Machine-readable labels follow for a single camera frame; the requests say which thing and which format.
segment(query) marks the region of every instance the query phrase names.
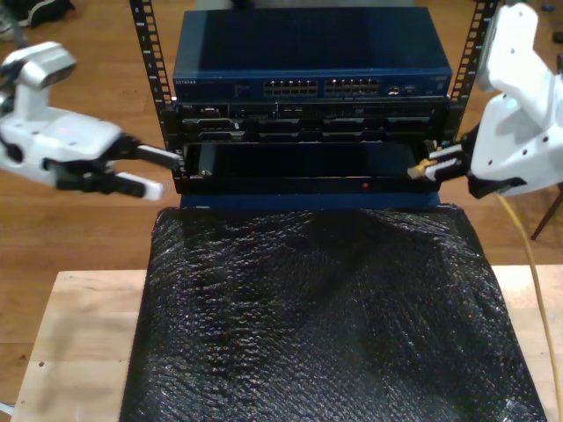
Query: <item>hardwood floor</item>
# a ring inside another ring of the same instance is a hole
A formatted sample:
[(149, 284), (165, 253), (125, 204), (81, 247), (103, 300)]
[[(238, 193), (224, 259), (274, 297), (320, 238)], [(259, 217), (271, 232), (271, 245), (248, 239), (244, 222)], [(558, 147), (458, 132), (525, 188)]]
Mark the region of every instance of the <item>hardwood floor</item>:
[[(54, 88), (52, 104), (121, 125), (145, 142), (162, 144), (149, 85), (126, 0), (76, 0), (78, 12), (64, 21), (28, 31), (32, 43), (61, 42), (78, 59), (71, 79)], [(158, 31), (172, 72), (181, 13), (190, 0), (154, 0)], [(460, 60), (473, 2), (420, 0), (433, 15), (450, 64)], [(550, 16), (552, 22), (558, 22)], [(555, 63), (561, 53), (542, 18), (537, 49)], [(11, 44), (0, 46), (4, 57)], [(488, 96), (472, 94), (463, 130), (480, 119)], [(126, 163), (126, 171), (169, 181), (170, 173)], [(445, 184), (442, 201), (463, 207), (494, 265), (525, 264), (519, 238), (494, 198), (473, 199), (463, 180)], [(556, 196), (547, 189), (510, 200), (531, 233)], [(173, 191), (157, 203), (120, 196), (58, 193), (0, 173), (0, 402), (14, 403), (55, 276), (63, 270), (142, 269), (159, 209), (177, 206)], [(537, 262), (563, 263), (563, 211), (534, 243)]]

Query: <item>wooden board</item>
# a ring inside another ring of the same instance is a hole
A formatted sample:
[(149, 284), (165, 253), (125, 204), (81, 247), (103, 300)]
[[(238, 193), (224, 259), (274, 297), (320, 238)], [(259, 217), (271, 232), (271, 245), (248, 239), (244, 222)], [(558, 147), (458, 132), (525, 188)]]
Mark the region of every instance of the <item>wooden board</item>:
[[(496, 266), (508, 312), (550, 420), (557, 404), (530, 269)], [(559, 361), (563, 266), (538, 268)], [(59, 273), (13, 422), (115, 422), (133, 345), (145, 271)]]

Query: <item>black bubble wrap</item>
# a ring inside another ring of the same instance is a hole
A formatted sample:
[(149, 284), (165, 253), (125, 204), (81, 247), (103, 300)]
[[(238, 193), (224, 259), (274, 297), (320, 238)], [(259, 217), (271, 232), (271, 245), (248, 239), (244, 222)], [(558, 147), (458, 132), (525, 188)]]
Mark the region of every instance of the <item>black bubble wrap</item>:
[(139, 421), (542, 421), (458, 207), (160, 214), (121, 408)]

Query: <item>blue network switch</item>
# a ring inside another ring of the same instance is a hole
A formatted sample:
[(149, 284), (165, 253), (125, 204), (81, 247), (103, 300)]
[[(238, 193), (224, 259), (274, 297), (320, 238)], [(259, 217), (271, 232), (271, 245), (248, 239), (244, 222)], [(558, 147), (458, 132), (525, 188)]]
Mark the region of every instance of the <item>blue network switch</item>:
[(180, 102), (446, 96), (452, 72), (421, 7), (188, 11)]

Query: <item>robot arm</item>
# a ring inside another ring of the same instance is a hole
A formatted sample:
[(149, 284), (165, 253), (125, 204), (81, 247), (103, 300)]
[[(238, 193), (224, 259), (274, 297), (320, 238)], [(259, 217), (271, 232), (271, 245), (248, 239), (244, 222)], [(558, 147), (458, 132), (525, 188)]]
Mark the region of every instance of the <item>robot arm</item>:
[(113, 123), (48, 105), (51, 87), (75, 66), (55, 42), (15, 51), (0, 66), (4, 85), (15, 85), (15, 96), (0, 92), (0, 168), (62, 190), (160, 199), (161, 184), (115, 173), (113, 162), (140, 159), (173, 168), (179, 156), (143, 145)]
[(563, 181), (563, 83), (533, 50), (537, 14), (526, 4), (497, 12), (481, 56), (479, 87), (503, 94), (462, 141), (411, 169), (412, 177), (466, 175), (477, 198), (517, 195)]

